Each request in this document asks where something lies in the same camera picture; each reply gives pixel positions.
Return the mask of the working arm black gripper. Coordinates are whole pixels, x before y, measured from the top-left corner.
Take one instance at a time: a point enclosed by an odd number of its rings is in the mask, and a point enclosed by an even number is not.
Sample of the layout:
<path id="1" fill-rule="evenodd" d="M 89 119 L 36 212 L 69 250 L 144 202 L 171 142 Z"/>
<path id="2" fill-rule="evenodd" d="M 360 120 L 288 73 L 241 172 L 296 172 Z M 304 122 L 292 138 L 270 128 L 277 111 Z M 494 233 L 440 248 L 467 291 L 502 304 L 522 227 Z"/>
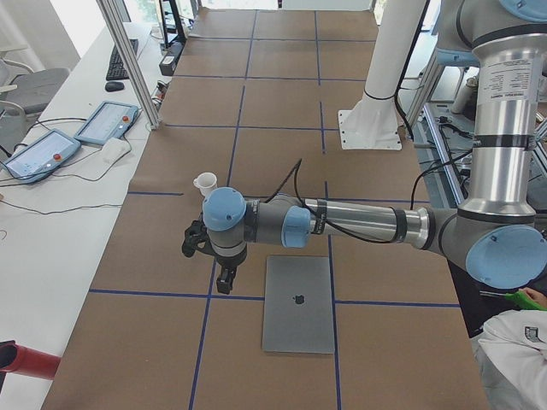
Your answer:
<path id="1" fill-rule="evenodd" d="M 244 263 L 247 257 L 247 246 L 215 250 L 215 259 L 221 266 L 221 272 L 216 279 L 217 291 L 223 295 L 232 292 L 233 282 L 236 278 L 237 268 Z"/>

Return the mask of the working silver robot arm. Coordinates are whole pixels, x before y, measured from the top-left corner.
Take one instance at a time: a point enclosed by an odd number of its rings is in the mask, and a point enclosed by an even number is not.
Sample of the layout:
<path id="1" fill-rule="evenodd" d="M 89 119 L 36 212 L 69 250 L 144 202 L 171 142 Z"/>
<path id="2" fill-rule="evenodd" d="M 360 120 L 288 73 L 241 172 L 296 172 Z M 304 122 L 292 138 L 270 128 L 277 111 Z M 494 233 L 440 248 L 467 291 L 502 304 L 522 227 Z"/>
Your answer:
<path id="1" fill-rule="evenodd" d="M 478 99 L 467 197 L 454 209 L 400 209 L 276 195 L 247 200 L 230 187 L 203 200 L 204 252 L 232 290 L 249 243 L 305 246 L 313 235 L 341 233 L 367 243 L 408 243 L 442 255 L 471 278 L 516 289 L 542 275 L 546 241 L 526 199 L 536 145 L 534 116 L 546 62 L 543 1 L 445 1 L 438 51 L 472 56 Z"/>

